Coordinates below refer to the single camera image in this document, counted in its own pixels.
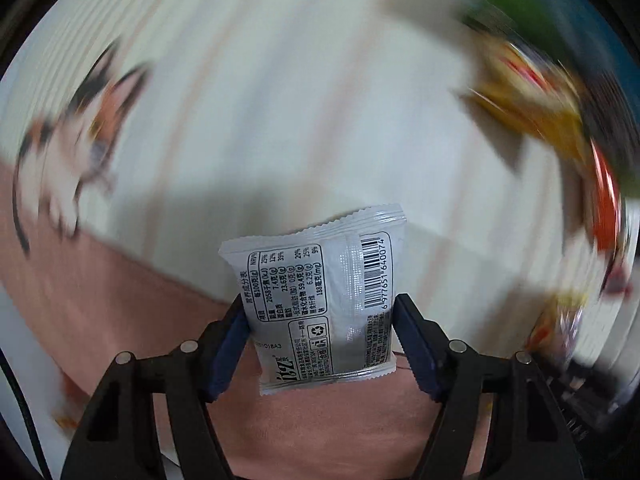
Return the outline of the blue cardboard box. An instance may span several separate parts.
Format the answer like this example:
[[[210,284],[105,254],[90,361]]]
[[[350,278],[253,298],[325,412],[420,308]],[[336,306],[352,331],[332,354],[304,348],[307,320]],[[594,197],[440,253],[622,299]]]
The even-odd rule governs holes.
[[[465,0],[462,22],[526,42],[584,85],[582,120],[623,193],[639,195],[639,59],[589,0]]]

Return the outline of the panda mushroom snack bag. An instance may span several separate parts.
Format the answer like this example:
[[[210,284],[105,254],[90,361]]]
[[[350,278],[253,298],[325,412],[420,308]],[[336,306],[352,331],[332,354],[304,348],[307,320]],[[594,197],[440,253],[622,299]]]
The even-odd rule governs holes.
[[[557,367],[567,367],[575,351],[587,296],[559,292],[549,298],[529,333],[526,350]]]

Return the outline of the small white snack packet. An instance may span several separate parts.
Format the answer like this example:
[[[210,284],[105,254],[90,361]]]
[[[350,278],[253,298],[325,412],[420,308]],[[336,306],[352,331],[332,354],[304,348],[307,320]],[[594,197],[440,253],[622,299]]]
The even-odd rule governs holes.
[[[240,286],[264,396],[392,374],[392,311],[407,218],[372,206],[219,253]]]

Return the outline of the small red snack packet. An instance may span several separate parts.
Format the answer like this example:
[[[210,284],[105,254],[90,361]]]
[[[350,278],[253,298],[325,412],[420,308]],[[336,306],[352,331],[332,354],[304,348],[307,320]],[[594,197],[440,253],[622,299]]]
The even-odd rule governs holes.
[[[598,252],[608,254],[620,236],[620,190],[610,165],[597,143],[590,141],[591,165],[591,234]]]

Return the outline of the striped cat table mat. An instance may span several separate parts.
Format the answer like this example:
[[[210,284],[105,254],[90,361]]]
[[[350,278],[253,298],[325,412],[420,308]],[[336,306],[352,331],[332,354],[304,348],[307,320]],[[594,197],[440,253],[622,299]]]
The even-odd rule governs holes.
[[[598,252],[584,121],[588,165],[473,102],[476,37],[500,35],[464,3],[58,0],[1,78],[1,281],[61,370],[93,395],[120,352],[201,336],[242,300],[227,240],[398,204],[394,301],[537,364],[544,305],[579,292],[571,360],[639,371],[639,195],[609,164],[622,222]],[[230,479],[412,478],[439,406],[393,325],[392,351],[392,374],[264,396],[248,336],[207,408]],[[637,478],[638,430],[632,404],[570,434],[582,477]]]

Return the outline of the yellow triangular snack bag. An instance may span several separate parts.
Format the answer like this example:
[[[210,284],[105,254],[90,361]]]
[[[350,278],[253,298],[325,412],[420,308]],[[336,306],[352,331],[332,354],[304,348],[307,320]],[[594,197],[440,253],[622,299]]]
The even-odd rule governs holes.
[[[588,165],[579,86],[572,75],[524,41],[480,34],[476,42],[484,68],[469,98],[511,131]]]

